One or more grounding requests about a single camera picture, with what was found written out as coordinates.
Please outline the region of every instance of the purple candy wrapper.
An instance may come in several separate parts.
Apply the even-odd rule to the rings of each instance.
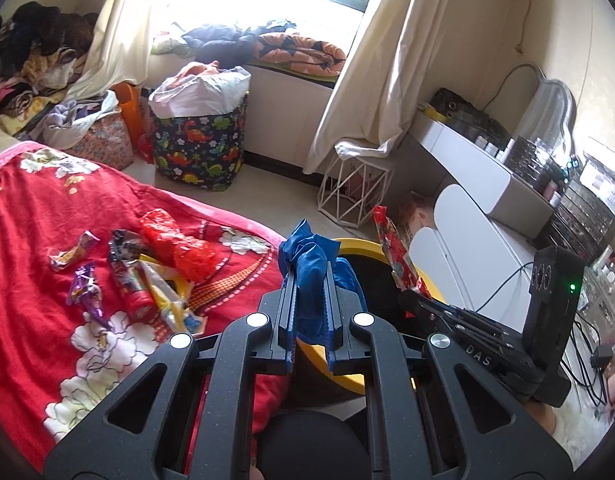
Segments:
[[[111,330],[110,320],[103,314],[102,292],[94,280],[94,262],[76,269],[66,303],[68,306],[82,305],[102,327]]]
[[[76,247],[72,247],[68,251],[60,251],[59,253],[55,253],[55,250],[50,250],[49,264],[51,265],[52,270],[58,272],[71,264],[80,262],[87,256],[90,249],[92,249],[92,247],[94,247],[98,242],[100,242],[100,238],[95,237],[89,231],[85,231],[81,236],[79,236]]]

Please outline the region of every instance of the red bedspread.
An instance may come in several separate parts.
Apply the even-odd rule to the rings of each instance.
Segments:
[[[194,311],[207,316],[207,335],[255,311],[264,293],[280,287],[281,238],[106,166],[27,158],[39,148],[24,142],[0,156],[0,423],[41,470],[54,442],[169,336],[164,323],[132,323],[123,311],[106,263],[112,229],[139,231],[141,216],[161,207],[184,234],[210,241],[224,264],[191,299]],[[59,176],[64,171],[73,173]],[[50,248],[72,247],[84,230],[101,238],[90,259],[111,332],[78,306],[65,306],[74,266],[58,273],[49,267]],[[286,387],[286,378],[257,377],[254,432],[265,427]]]

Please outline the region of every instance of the beige curtain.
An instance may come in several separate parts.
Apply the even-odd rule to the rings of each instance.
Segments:
[[[91,97],[121,81],[139,84],[147,78],[152,1],[105,1],[84,72],[66,99]]]
[[[414,118],[446,5],[447,0],[370,0],[303,173],[314,173],[342,138],[360,139],[337,146],[343,159],[390,153]]]

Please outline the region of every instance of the floor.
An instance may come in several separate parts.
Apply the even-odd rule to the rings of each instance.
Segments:
[[[284,237],[305,218],[313,232],[328,238],[376,239],[376,230],[371,222],[365,224],[361,230],[348,230],[318,212],[317,187],[252,166],[243,166],[232,186],[222,192],[172,182],[158,174],[155,166],[140,159],[125,169],[124,173],[144,184],[245,216]]]

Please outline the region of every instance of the white chair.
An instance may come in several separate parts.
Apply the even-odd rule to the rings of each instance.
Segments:
[[[334,148],[336,155],[318,192],[318,210],[338,225],[358,228],[370,218],[374,206],[383,202],[395,160],[389,156],[340,158],[339,153],[354,148],[378,148],[358,139],[341,139]]]

